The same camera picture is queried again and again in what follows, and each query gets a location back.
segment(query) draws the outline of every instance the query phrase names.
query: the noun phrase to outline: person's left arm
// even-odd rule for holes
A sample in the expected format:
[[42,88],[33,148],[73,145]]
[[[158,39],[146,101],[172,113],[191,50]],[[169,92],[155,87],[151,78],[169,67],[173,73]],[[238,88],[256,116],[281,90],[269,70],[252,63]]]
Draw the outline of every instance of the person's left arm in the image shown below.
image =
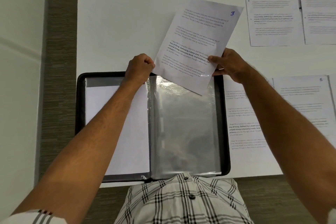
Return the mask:
[[111,161],[133,97],[154,66],[145,54],[129,62],[119,89],[61,151],[13,214],[44,209],[67,223],[84,219]]

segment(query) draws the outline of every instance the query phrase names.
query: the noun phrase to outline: hand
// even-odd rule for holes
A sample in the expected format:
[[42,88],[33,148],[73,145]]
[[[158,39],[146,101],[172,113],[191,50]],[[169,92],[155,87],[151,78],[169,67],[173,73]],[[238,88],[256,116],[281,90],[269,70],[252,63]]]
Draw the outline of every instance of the hand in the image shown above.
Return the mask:
[[242,83],[243,76],[253,69],[235,50],[229,48],[225,48],[222,57],[209,56],[208,60],[218,64],[213,75],[228,74],[238,83]]
[[128,63],[123,83],[131,83],[137,89],[140,88],[148,80],[154,67],[154,61],[146,54],[134,56]]

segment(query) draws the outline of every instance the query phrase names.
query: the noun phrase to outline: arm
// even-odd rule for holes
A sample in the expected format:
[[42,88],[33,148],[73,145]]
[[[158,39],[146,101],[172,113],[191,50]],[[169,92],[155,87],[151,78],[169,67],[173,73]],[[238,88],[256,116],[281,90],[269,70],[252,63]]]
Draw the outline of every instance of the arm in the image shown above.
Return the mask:
[[145,54],[130,61],[119,89],[61,151],[13,214],[45,209],[67,223],[84,219],[111,161],[133,97],[154,66]]
[[209,57],[215,75],[243,84],[265,139],[292,189],[320,223],[336,206],[336,149],[234,50]]

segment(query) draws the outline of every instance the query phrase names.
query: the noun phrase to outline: plaid shirt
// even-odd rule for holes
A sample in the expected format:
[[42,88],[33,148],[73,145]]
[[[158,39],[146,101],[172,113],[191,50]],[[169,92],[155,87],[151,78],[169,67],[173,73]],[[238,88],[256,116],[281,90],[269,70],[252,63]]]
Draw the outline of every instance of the plaid shirt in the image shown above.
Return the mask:
[[233,179],[191,177],[132,186],[115,224],[253,223]]

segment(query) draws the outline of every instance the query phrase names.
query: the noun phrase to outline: floor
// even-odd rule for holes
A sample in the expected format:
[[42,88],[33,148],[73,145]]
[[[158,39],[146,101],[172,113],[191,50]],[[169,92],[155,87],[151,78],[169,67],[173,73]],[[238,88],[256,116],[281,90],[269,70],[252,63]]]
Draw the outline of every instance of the floor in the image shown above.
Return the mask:
[[[77,0],[49,0],[40,177],[74,136]],[[237,179],[255,223],[316,223],[283,176]],[[112,223],[127,187],[102,188],[84,223]]]

